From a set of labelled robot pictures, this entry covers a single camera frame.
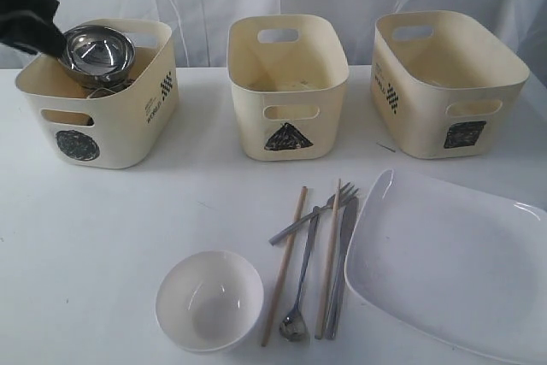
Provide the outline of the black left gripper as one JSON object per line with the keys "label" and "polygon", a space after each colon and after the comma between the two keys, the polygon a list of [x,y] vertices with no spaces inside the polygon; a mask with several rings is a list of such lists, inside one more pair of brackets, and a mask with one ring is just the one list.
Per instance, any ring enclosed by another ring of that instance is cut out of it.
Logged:
{"label": "black left gripper", "polygon": [[29,55],[62,57],[65,35],[54,18],[58,0],[1,0],[1,43]]}

